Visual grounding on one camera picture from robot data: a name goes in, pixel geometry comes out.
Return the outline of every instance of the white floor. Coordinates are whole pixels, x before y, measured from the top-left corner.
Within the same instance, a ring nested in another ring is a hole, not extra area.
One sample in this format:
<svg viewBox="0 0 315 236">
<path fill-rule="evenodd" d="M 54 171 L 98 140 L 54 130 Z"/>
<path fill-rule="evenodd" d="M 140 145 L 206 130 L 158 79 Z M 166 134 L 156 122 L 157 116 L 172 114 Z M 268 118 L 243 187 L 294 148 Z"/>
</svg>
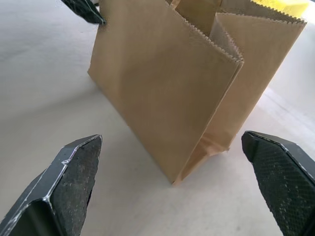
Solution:
<svg viewBox="0 0 315 236">
<path fill-rule="evenodd" d="M 87 75 L 96 26 L 59 0 L 0 7 L 0 218 L 59 149 L 91 134 L 103 150 L 83 236 L 282 235 L 242 154 L 244 130 L 315 158 L 315 24 L 309 23 L 228 153 L 172 187 Z"/>
</svg>

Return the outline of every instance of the gray floor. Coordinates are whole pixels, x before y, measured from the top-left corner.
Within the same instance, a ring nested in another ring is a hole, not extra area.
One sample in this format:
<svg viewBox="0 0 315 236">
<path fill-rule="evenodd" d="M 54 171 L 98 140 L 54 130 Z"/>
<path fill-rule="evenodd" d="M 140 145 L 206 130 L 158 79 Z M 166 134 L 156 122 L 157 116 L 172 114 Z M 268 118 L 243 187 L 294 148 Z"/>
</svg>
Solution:
<svg viewBox="0 0 315 236">
<path fill-rule="evenodd" d="M 87 75 L 96 27 L 59 0 L 0 8 L 0 218 L 66 143 L 104 145 L 83 236 L 279 236 L 241 151 L 244 130 L 315 157 L 315 25 L 293 46 L 228 153 L 172 187 Z"/>
</svg>

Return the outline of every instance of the yellow object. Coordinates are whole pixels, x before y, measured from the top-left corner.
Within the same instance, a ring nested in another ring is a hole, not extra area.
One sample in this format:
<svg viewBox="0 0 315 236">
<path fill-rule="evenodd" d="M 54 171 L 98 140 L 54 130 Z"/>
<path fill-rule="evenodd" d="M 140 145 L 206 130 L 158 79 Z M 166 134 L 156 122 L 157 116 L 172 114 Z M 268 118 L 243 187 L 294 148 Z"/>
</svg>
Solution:
<svg viewBox="0 0 315 236">
<path fill-rule="evenodd" d="M 307 0 L 253 0 L 294 17 L 301 17 L 309 5 Z"/>
</svg>

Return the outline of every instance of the paper bag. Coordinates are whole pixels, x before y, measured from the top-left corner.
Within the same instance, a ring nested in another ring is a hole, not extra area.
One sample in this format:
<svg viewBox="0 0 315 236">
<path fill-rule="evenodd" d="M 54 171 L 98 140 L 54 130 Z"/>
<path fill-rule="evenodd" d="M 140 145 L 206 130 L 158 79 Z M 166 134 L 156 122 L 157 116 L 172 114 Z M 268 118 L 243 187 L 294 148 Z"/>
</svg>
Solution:
<svg viewBox="0 0 315 236">
<path fill-rule="evenodd" d="M 103 0 L 100 12 L 89 74 L 171 183 L 229 148 L 305 25 L 249 0 Z"/>
</svg>

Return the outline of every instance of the kraft paper bag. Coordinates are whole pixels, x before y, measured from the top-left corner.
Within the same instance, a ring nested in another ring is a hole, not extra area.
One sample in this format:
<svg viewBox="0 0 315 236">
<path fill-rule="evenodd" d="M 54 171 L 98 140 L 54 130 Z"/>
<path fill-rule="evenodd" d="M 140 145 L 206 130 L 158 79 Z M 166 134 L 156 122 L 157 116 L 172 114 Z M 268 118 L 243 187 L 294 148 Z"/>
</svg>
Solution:
<svg viewBox="0 0 315 236">
<path fill-rule="evenodd" d="M 228 150 L 305 26 L 249 0 L 103 0 L 100 12 L 89 74 L 171 183 Z"/>
</svg>

